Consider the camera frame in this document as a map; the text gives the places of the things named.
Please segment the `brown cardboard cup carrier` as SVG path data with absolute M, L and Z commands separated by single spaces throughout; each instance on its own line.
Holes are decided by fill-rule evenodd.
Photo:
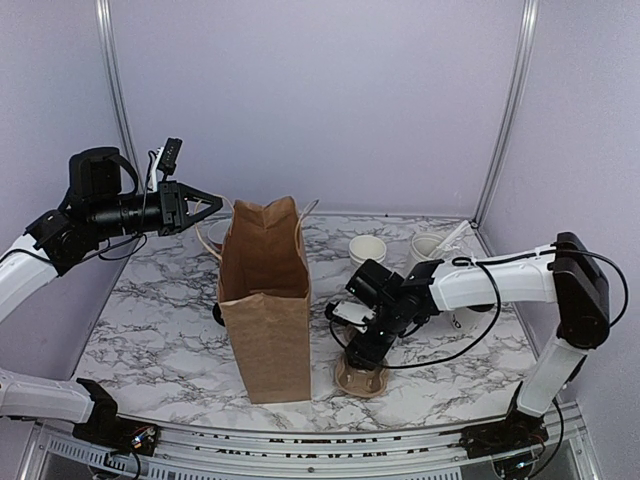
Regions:
M 338 357 L 334 370 L 334 381 L 344 393 L 371 399 L 381 396 L 387 389 L 390 370 L 376 367 L 374 370 L 363 370 L 352 367 L 345 353 Z

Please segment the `white paper coffee cup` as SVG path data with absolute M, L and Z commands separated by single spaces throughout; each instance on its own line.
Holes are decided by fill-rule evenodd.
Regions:
M 487 312 L 479 312 L 469 307 L 458 308 L 449 314 L 449 322 L 457 332 L 470 332 L 486 319 Z

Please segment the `brown paper takeout bag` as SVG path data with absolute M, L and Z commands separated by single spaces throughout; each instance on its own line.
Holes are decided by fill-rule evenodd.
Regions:
M 311 398 L 311 280 L 303 221 L 285 196 L 238 200 L 218 253 L 217 304 L 253 404 Z

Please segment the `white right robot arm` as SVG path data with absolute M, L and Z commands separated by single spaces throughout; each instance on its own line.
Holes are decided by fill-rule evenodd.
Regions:
M 501 419 L 495 438 L 515 448 L 534 431 L 589 351 L 608 338 L 609 283 L 579 238 L 558 234 L 554 243 L 512 256 L 456 258 L 416 264 L 401 276 L 368 259 L 346 286 L 354 302 L 330 308 L 358 333 L 346 348 L 351 366 L 381 365 L 399 334 L 444 312 L 505 303 L 554 303 L 560 323 L 515 396 L 515 409 Z

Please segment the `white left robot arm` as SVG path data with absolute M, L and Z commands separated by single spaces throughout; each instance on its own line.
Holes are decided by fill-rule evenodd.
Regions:
M 1 330 L 26 366 L 1 369 L 1 412 L 86 420 L 106 445 L 125 438 L 126 423 L 94 407 L 79 379 L 90 378 L 125 413 L 192 423 L 212 393 L 200 382 L 230 362 L 225 330 L 209 313 L 219 267 L 194 235 L 152 238 L 112 288 L 78 267 L 24 300 Z

